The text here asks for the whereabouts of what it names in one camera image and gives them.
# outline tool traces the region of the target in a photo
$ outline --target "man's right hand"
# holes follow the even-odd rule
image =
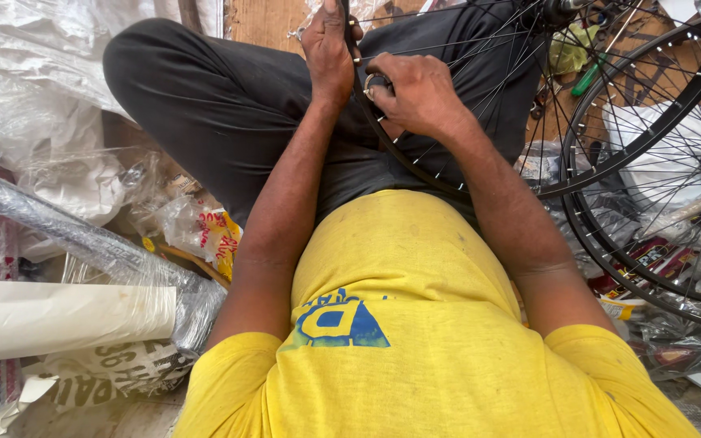
[[[367,73],[382,73],[394,85],[370,86],[370,95],[389,121],[408,131],[445,143],[447,136],[477,129],[477,119],[453,90],[448,65],[432,55],[395,56],[387,52],[367,65]]]

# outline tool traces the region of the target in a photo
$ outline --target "dark gray pants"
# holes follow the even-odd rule
[[[443,45],[496,31],[499,35],[521,32],[517,20],[500,29],[511,17],[514,4],[456,8],[402,19],[365,35],[359,45],[361,54]],[[480,115],[499,152],[512,163],[524,145],[528,111],[540,77],[532,57],[513,68],[516,58],[531,52],[525,35],[417,54],[451,62],[480,47],[486,47],[481,55],[452,67],[453,73],[463,69],[454,79],[456,93],[470,108],[486,98],[475,114]],[[310,103],[305,61],[288,52],[201,36],[167,19],[149,19],[112,40],[104,52],[103,66],[122,107],[244,227],[258,193]],[[495,87],[505,77],[505,88],[500,91]],[[432,143],[429,138],[406,134],[398,145],[407,156],[418,157]],[[432,174],[440,172],[441,180],[455,186],[462,180],[455,161],[441,146],[419,164]],[[352,97],[329,145],[318,195],[318,221],[338,206],[382,189],[434,194],[477,228],[469,200],[433,188],[391,154],[378,151],[378,137]]]

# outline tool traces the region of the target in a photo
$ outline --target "man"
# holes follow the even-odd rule
[[[488,32],[473,8],[433,15],[453,26],[424,30],[432,41]],[[440,23],[428,20],[414,23]],[[443,61],[383,53],[366,70],[394,84],[372,88],[389,128],[444,145],[471,205],[429,194],[375,149],[349,104],[336,0],[301,43],[306,64],[151,20],[105,53],[123,107],[245,226],[175,436],[698,435],[618,337]],[[511,95],[530,93],[531,76]],[[523,130],[526,106],[499,114]],[[502,154],[518,154],[516,135],[496,132]]]

